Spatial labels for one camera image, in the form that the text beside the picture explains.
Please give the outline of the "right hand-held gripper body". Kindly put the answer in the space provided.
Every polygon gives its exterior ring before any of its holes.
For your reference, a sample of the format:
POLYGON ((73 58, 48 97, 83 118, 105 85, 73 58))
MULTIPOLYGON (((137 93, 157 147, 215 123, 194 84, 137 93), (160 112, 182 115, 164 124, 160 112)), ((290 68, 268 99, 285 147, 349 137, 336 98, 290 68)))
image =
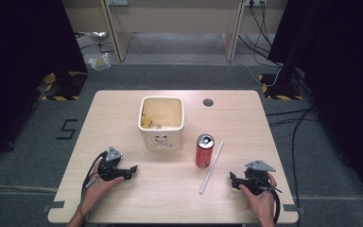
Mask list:
POLYGON ((248 189, 254 195, 260 195, 263 191, 269 191, 271 184, 269 182, 269 172, 275 172, 276 169, 262 160, 256 160, 246 163, 246 179, 249 181, 248 189))

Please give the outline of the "silver foil bag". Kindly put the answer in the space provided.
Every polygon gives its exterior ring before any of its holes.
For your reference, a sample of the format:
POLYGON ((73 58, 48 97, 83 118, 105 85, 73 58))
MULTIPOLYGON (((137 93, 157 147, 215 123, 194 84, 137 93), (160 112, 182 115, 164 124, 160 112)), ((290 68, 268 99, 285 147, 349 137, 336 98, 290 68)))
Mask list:
POLYGON ((108 33, 104 31, 85 32, 84 35, 96 42, 103 42, 108 38, 108 33))

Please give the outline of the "white straw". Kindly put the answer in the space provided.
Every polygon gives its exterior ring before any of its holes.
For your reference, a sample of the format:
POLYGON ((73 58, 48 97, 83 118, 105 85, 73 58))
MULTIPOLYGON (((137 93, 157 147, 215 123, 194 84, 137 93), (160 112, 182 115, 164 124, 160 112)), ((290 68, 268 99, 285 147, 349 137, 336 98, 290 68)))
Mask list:
POLYGON ((206 186, 207 186, 207 184, 208 184, 208 182, 209 182, 209 179, 210 179, 210 177, 211 177, 211 175, 212 175, 212 172, 214 171, 214 168, 215 168, 216 162, 217 162, 217 160, 218 160, 218 157, 219 157, 219 155, 220 155, 220 153, 221 153, 221 151, 222 151, 223 147, 224 147, 224 141, 221 141, 221 142, 220 142, 220 144, 219 144, 219 146, 218 146, 218 148, 217 148, 217 150, 216 150, 215 158, 214 158, 213 162, 211 163, 210 168, 209 168, 209 170, 207 171, 207 173, 206 173, 206 175, 205 175, 205 178, 204 178, 204 180, 203 180, 203 182, 202 182, 202 185, 201 185, 201 187, 200 187, 200 189, 199 189, 199 194, 200 194, 200 195, 202 195, 202 194, 204 193, 204 191, 205 191, 205 188, 206 188, 206 186))

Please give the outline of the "black curtain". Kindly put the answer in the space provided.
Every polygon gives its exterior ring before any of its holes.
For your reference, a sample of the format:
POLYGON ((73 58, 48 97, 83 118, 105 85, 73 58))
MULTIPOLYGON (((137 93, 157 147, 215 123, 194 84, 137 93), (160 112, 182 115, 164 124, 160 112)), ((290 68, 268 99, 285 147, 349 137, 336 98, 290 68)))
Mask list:
POLYGON ((304 71, 321 117, 363 183, 363 0, 287 0, 268 58, 304 71))
POLYGON ((0 0, 0 145, 43 77, 85 70, 61 0, 0 0))

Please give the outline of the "clear plastic bag with yellow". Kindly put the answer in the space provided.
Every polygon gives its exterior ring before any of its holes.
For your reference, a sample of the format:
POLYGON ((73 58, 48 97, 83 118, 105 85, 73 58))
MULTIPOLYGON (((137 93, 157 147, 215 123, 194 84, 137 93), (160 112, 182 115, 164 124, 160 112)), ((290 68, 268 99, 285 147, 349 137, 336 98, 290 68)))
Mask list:
POLYGON ((89 59, 88 63, 90 64, 91 68, 96 71, 106 70, 111 67, 111 63, 109 61, 109 55, 107 53, 104 53, 103 55, 97 58, 89 59))

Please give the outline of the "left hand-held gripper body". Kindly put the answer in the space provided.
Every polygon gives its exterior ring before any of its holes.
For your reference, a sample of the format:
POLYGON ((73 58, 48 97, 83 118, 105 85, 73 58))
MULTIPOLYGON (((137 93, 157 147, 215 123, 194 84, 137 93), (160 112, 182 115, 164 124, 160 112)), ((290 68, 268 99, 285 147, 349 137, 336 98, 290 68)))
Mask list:
POLYGON ((108 182, 124 175, 122 170, 117 168, 122 156, 123 154, 114 147, 109 147, 109 149, 103 153, 103 158, 98 165, 97 171, 99 177, 103 181, 108 182))

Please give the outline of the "white wall socket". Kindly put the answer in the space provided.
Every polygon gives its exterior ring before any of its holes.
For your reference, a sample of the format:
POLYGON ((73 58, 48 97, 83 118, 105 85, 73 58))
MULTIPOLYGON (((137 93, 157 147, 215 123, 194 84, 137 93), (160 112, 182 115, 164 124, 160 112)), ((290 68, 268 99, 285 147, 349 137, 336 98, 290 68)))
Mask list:
POLYGON ((268 0, 244 0, 246 7, 264 7, 268 0))

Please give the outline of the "cream square bin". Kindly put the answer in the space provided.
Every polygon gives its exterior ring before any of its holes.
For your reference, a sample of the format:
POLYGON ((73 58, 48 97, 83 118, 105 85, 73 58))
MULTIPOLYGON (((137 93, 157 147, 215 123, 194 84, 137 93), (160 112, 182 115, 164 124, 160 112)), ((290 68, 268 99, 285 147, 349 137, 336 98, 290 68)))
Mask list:
POLYGON ((180 149, 184 121, 184 103, 180 97, 146 96, 142 99, 138 128, 148 150, 180 149))

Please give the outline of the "beige desk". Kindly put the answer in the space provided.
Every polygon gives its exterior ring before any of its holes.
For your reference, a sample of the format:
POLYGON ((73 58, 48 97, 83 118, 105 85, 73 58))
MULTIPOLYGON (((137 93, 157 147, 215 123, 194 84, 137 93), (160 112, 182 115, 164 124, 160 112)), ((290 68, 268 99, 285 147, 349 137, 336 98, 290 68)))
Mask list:
POLYGON ((244 0, 61 0, 75 32, 106 31, 118 61, 134 33, 215 33, 232 61, 240 33, 274 33, 288 0, 246 7, 244 0), (260 29, 256 21, 263 18, 260 29))

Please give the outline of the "black stand base striped tape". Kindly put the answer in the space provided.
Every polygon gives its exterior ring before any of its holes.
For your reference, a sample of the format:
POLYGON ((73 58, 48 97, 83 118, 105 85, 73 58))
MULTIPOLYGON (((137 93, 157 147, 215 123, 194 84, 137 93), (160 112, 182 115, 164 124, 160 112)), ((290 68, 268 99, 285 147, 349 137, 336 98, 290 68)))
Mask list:
POLYGON ((43 78, 45 89, 42 100, 78 100, 87 77, 86 73, 72 71, 64 79, 57 79, 54 73, 48 74, 43 78))
POLYGON ((303 100, 293 79, 280 79, 278 74, 262 74, 258 78, 267 99, 303 100))

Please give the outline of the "person's left hand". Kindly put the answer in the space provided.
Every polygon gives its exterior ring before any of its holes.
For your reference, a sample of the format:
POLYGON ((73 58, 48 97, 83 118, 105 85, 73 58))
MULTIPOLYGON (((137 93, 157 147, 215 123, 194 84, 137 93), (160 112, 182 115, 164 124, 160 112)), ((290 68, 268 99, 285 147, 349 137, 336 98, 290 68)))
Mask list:
POLYGON ((115 185, 124 182, 123 177, 115 178, 111 181, 102 180, 97 174, 99 163, 96 163, 89 180, 89 186, 84 190, 80 211, 87 214, 115 185))

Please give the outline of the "person's right hand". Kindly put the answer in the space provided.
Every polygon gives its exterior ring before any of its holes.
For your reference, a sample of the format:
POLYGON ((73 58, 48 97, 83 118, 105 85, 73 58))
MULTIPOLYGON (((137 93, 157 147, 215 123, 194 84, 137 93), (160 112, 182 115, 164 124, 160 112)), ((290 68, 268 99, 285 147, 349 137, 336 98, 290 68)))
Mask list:
POLYGON ((241 185, 240 191, 248 199, 246 208, 250 209, 256 218, 269 217, 274 219, 275 199, 271 192, 263 191, 260 195, 253 195, 249 189, 241 185))

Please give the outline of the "red drink can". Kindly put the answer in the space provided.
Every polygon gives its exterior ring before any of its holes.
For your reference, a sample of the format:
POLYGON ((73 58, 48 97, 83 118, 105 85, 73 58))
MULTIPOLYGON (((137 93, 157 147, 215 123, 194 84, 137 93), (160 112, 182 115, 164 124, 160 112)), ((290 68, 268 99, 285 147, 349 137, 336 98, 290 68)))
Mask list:
POLYGON ((206 168, 211 164, 215 139, 210 134, 202 134, 197 139, 195 164, 206 168))

